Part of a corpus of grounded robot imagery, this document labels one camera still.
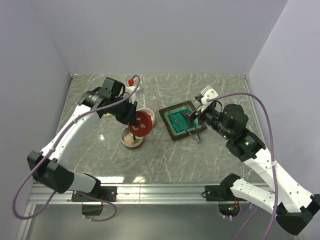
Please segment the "red round lid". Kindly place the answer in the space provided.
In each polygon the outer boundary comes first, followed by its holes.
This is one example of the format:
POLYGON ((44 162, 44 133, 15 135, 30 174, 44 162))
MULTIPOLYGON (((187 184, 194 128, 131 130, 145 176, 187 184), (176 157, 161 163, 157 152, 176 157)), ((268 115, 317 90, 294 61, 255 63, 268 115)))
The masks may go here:
POLYGON ((149 114, 144 111, 136 111, 136 125, 129 125, 130 132, 136 137, 145 137, 152 130, 153 124, 149 114))

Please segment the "beige round bun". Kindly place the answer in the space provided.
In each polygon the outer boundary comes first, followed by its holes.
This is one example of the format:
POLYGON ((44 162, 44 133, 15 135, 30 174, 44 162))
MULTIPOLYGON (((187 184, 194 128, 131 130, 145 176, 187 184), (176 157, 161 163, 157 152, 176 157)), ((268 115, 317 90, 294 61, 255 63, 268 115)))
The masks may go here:
POLYGON ((123 142, 127 145, 133 145, 135 144, 134 136, 127 134, 123 137, 123 142))

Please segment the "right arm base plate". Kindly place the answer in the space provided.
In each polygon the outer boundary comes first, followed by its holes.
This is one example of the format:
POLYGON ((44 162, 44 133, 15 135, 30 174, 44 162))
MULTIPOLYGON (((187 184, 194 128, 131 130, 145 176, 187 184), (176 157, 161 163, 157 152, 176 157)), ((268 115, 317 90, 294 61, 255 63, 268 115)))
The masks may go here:
POLYGON ((206 199, 207 202, 240 202, 246 201, 243 198, 235 197, 230 189, 226 189, 220 185, 205 185, 201 197, 206 199))

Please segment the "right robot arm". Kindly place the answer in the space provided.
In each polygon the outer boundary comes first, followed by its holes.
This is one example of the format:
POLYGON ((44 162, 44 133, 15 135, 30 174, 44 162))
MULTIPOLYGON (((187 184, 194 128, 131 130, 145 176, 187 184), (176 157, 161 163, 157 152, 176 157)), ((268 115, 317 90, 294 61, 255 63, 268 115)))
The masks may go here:
POLYGON ((272 160, 271 151, 247 128, 249 118, 242 106, 228 104, 222 111, 217 111, 216 103, 212 102, 181 114, 188 126, 198 120, 222 136, 231 154, 254 170, 272 190, 263 190, 231 173, 220 183, 222 197, 226 200, 237 197, 269 213, 276 212, 277 223, 286 232, 299 235, 320 210, 320 196, 303 188, 276 160, 272 160))

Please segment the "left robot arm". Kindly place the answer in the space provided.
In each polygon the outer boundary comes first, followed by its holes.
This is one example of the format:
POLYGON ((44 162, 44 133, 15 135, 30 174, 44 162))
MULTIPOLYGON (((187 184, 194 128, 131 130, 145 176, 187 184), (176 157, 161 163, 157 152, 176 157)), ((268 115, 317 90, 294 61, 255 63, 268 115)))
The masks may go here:
POLYGON ((135 92, 140 88, 140 76, 134 75, 133 87, 106 77, 103 85, 86 91, 79 98, 69 120, 40 152, 27 156, 32 178, 56 193, 76 191, 89 201, 103 197, 101 181, 86 173, 67 169, 68 162, 83 137, 105 114, 124 125, 135 125, 137 102, 135 92))

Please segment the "metal tongs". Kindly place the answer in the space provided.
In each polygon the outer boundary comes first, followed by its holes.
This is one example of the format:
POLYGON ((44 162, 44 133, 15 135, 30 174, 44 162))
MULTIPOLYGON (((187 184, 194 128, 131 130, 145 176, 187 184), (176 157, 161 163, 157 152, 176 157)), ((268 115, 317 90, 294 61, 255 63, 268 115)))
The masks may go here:
POLYGON ((170 112, 170 110, 166 107, 166 112, 175 120, 175 122, 180 125, 182 127, 182 129, 185 130, 186 133, 188 133, 194 140, 196 143, 199 143, 201 141, 201 137, 199 134, 199 131, 197 129, 197 126, 195 124, 193 124, 195 133, 197 135, 197 138, 188 130, 188 128, 186 128, 181 122, 178 121, 178 119, 170 112))

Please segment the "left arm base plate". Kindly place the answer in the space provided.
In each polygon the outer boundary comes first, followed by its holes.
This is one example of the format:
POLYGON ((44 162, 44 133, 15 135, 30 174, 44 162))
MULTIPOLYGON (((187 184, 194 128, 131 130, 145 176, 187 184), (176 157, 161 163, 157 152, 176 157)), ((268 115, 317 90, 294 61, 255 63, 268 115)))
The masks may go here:
POLYGON ((117 199, 116 186, 96 186, 91 192, 74 191, 72 193, 72 202, 115 202, 117 199))

